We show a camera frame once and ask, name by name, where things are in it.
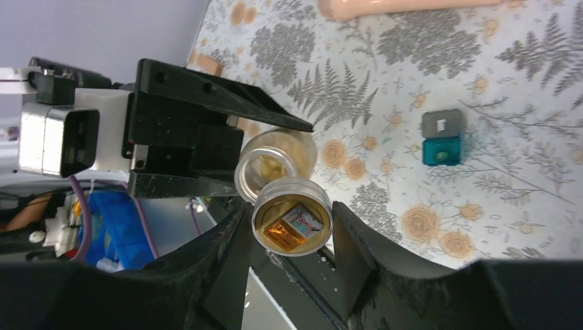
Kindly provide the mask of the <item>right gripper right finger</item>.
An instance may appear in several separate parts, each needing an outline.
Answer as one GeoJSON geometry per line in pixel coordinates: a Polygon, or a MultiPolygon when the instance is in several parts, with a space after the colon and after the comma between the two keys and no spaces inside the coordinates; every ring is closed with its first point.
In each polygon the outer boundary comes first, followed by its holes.
{"type": "Polygon", "coordinates": [[[350,329],[581,329],[582,262],[479,260],[444,267],[334,202],[342,318],[350,329]]]}

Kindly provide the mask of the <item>gold bottle cap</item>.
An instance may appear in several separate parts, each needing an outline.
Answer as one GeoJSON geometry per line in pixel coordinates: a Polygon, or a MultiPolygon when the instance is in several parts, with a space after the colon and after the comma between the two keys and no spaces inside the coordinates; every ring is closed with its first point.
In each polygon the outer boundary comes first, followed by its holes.
{"type": "Polygon", "coordinates": [[[332,236],[332,202],[313,181],[300,177],[276,179],[256,199],[252,229],[256,240],[277,255],[314,253],[332,236]]]}

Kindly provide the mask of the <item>teal pill box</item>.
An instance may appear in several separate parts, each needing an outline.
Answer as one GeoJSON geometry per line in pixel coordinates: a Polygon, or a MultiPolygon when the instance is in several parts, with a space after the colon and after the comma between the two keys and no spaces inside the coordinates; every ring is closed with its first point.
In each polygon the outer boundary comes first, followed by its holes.
{"type": "Polygon", "coordinates": [[[462,162],[465,116],[460,109],[426,112],[421,117],[422,162],[457,166],[462,162]]]}

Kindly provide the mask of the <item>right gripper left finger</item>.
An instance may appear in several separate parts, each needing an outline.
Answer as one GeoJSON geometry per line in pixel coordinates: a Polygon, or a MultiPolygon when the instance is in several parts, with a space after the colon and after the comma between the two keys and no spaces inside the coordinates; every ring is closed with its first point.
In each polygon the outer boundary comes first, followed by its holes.
{"type": "Polygon", "coordinates": [[[242,203],[139,270],[75,261],[1,265],[2,329],[240,329],[253,236],[242,203]]]}

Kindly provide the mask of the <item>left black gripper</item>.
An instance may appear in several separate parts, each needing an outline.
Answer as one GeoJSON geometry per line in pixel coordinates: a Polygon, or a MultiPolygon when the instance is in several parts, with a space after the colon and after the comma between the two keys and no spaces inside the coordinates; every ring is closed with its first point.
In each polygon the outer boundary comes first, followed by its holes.
{"type": "Polygon", "coordinates": [[[232,116],[312,133],[260,87],[143,58],[129,109],[137,199],[232,197],[243,132],[232,116]]]}

